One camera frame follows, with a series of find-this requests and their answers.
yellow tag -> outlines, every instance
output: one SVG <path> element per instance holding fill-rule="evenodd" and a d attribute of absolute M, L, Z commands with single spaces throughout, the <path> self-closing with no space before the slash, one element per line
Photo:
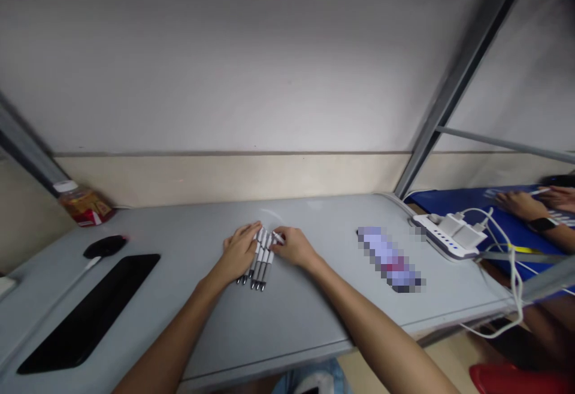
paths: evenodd
<path fill-rule="evenodd" d="M 544 254 L 536 249 L 531 249 L 529 247 L 519 247 L 519 246 L 515 246 L 515 251 L 521 252 L 521 253 L 531 253 L 531 254 Z"/>

charging cable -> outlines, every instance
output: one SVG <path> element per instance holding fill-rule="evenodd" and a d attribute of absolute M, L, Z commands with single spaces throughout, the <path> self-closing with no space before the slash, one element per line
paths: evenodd
<path fill-rule="evenodd" d="M 513 328 L 514 326 L 519 325 L 521 322 L 523 322 L 523 302 L 522 302 L 523 279 L 521 279 L 521 276 L 519 275 L 519 272 L 517 271 L 517 268 L 515 266 L 515 252 L 516 252 L 515 246 L 513 244 L 511 244 L 511 241 L 509 240 L 509 237 L 507 236 L 507 234 L 505 234 L 505 231 L 503 231 L 503 229 L 499 226 L 499 224 L 491 216 L 493 213 L 493 208 L 491 208 L 489 213 L 487 213 L 484 210 L 481 210 L 480 208 L 467 208 L 466 210 L 461 211 L 461 214 L 465 214 L 469 211 L 478 211 L 478 212 L 484 214 L 486 216 L 485 220 L 478 225 L 481 225 L 483 227 L 487 227 L 487 229 L 490 232 L 490 234 L 492 235 L 495 243 L 499 246 L 500 250 L 503 251 L 503 249 L 501 248 L 499 243 L 497 243 L 497 240 L 495 239 L 493 232 L 489 229 L 488 220 L 490 220 L 495 225 L 495 227 L 499 230 L 501 235 L 503 236 L 503 238 L 505 240 L 504 245 L 507 246 L 507 248 L 509 249 L 509 252 L 508 252 L 509 253 L 509 263 L 511 264 L 511 291 L 512 291 L 512 295 L 513 295 L 513 300 L 515 301 L 515 306 L 517 306 L 517 319 L 515 321 L 512 321 L 508 325 L 505 325 L 505 327 L 502 327 L 501 329 L 497 330 L 493 334 L 483 334 L 479 331 L 474 330 L 473 328 L 468 327 L 465 324 L 462 324 L 462 323 L 459 324 L 463 328 L 465 328 L 466 330 L 469 330 L 472 333 L 477 334 L 480 337 L 487 338 L 487 339 L 493 339 L 493 338 L 501 335 L 505 331 L 507 331 L 507 330 Z"/>
<path fill-rule="evenodd" d="M 493 232 L 489 229 L 489 227 L 488 227 L 488 231 L 489 231 L 489 233 L 491 234 L 491 237 L 493 238 L 493 241 L 497 241 L 497 240 L 495 239 L 495 235 L 494 235 Z M 507 245 L 507 244 L 505 244 L 505 243 L 493 243 L 493 244 L 490 244 L 490 245 L 487 247 L 487 249 L 485 249 L 484 251 L 491 251 L 491 249 L 494 248 L 495 246 L 499 247 L 499 249 L 500 249 L 501 251 L 503 251 L 503 250 L 501 249 L 501 246 L 506 246 L 506 245 Z M 525 264 L 524 264 L 523 262 L 521 262 L 521 261 L 516 261 L 516 263 L 518 263 L 518 264 L 519 264 L 520 266 L 522 266 L 523 268 L 525 268 L 525 269 L 531 271 L 533 274 L 539 274 L 538 271 L 535 271 L 535 270 L 532 269 L 530 266 L 525 265 Z M 574 296 L 575 296 L 575 292 L 572 292 L 572 291 L 570 291 L 570 290 L 568 290 L 568 289 L 563 288 L 562 291 L 563 291 L 563 292 L 566 292 L 567 294 L 571 294 L 571 295 L 574 295 Z"/>

black mouse pad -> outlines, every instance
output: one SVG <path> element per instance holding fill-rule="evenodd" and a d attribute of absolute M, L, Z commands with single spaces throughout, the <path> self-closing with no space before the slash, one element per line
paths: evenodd
<path fill-rule="evenodd" d="M 124 257 L 20 365 L 19 374 L 77 367 L 96 349 L 160 259 Z"/>

red chair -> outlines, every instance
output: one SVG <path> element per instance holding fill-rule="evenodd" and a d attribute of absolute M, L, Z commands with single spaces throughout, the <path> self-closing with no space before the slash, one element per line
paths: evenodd
<path fill-rule="evenodd" d="M 575 394 L 573 378 L 551 372 L 529 372 L 512 364 L 477 364 L 469 376 L 481 394 Z"/>

computer mouse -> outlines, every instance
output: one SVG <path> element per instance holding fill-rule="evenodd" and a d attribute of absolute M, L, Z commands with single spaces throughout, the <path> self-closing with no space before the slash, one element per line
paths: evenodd
<path fill-rule="evenodd" d="M 124 247 L 127 242 L 128 240 L 121 235 L 110 235 L 89 245 L 84 251 L 84 257 L 92 259 L 97 256 L 111 256 Z"/>

